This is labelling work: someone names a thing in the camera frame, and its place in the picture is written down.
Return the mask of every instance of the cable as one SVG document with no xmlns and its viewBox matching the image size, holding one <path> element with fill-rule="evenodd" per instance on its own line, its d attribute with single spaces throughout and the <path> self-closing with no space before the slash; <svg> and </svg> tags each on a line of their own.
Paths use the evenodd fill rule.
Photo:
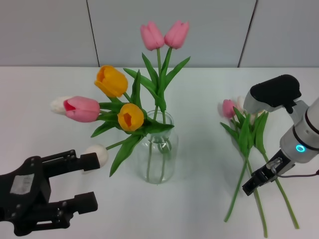
<svg viewBox="0 0 319 239">
<path fill-rule="evenodd" d="M 314 176 L 317 176 L 319 175 L 319 173 L 314 173 L 314 174 L 306 174 L 306 175 L 289 175 L 289 176 L 282 176 L 282 175 L 278 175 L 277 173 L 275 173 L 275 175 L 277 177 L 280 177 L 280 178 L 304 178 L 304 177 L 314 177 Z"/>
</svg>

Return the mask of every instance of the label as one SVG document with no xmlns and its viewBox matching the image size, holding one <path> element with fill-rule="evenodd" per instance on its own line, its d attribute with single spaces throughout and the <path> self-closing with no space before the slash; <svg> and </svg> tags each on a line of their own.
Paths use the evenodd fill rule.
<svg viewBox="0 0 319 239">
<path fill-rule="evenodd" d="M 27 194 L 31 191 L 34 174 L 16 175 L 10 190 L 13 194 Z"/>
</svg>

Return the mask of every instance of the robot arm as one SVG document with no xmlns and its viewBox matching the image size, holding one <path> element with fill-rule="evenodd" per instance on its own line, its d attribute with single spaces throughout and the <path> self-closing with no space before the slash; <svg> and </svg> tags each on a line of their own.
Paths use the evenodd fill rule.
<svg viewBox="0 0 319 239">
<path fill-rule="evenodd" d="M 68 228 L 75 212 L 83 214 L 98 209 L 95 195 L 90 192 L 76 195 L 74 199 L 49 203 L 49 178 L 98 168 L 100 163 L 96 153 L 77 158 L 75 150 L 70 150 L 44 158 L 28 158 L 17 170 L 0 175 L 0 222 L 11 222 L 16 236 Z"/>
<path fill-rule="evenodd" d="M 308 107 L 303 101 L 295 102 L 300 96 L 299 82 L 290 75 L 255 85 L 247 94 L 244 108 L 249 113 L 261 110 L 272 112 L 285 107 L 294 122 L 281 138 L 280 150 L 267 164 L 253 172 L 251 179 L 243 185 L 247 195 L 252 194 L 257 187 L 273 182 L 293 168 L 295 163 L 307 163 L 318 154 L 319 98 Z M 311 176 L 315 175 L 319 175 L 319 170 Z"/>
</svg>

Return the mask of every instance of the table surface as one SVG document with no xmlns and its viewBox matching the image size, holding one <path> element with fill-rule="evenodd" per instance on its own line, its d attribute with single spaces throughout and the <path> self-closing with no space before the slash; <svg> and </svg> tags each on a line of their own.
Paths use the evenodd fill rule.
<svg viewBox="0 0 319 239">
<path fill-rule="evenodd" d="M 82 153 L 96 143 L 110 145 L 126 135 L 112 129 L 90 138 L 100 122 L 79 123 L 50 111 L 58 96 L 85 96 L 107 102 L 94 86 L 98 68 L 0 67 L 0 175 L 17 169 L 26 158 L 47 156 L 70 149 Z M 220 126 L 224 99 L 245 96 L 256 83 L 281 74 L 295 76 L 302 99 L 311 104 L 318 97 L 317 68 L 188 68 L 172 81 L 165 99 L 179 136 L 176 171 L 170 181 L 152 185 L 141 180 L 129 158 L 109 178 L 118 148 L 109 151 L 109 162 L 89 174 L 80 171 L 50 179 L 50 201 L 73 198 L 94 191 L 99 203 L 96 212 L 78 215 L 70 228 L 33 232 L 26 239 L 258 239 L 263 229 L 253 196 L 239 192 L 230 220 L 227 213 L 240 171 L 242 158 L 231 137 Z M 128 76 L 130 86 L 133 79 Z M 154 109 L 154 101 L 142 89 L 143 107 Z M 292 120 L 284 109 L 269 115 L 265 148 L 271 157 L 279 149 L 281 136 Z M 253 169 L 265 164 L 253 149 Z M 311 174 L 318 170 L 315 158 L 298 164 L 287 174 Z M 274 183 L 259 189 L 271 239 L 318 238 L 319 208 L 316 178 L 280 180 L 301 229 L 295 230 L 287 207 Z M 1 238 L 15 238 L 11 223 L 0 223 Z"/>
</svg>

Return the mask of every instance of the glass vase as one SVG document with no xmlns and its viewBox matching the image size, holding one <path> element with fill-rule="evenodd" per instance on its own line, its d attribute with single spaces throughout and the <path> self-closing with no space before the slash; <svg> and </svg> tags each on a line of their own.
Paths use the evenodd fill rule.
<svg viewBox="0 0 319 239">
<path fill-rule="evenodd" d="M 154 119 L 155 111 L 148 112 Z M 156 120 L 163 123 L 163 114 L 158 111 Z M 174 125 L 173 118 L 165 113 L 165 123 Z M 138 174 L 148 183 L 160 184 L 169 180 L 175 170 L 178 136 L 172 128 L 160 133 L 148 134 L 134 150 Z"/>
</svg>

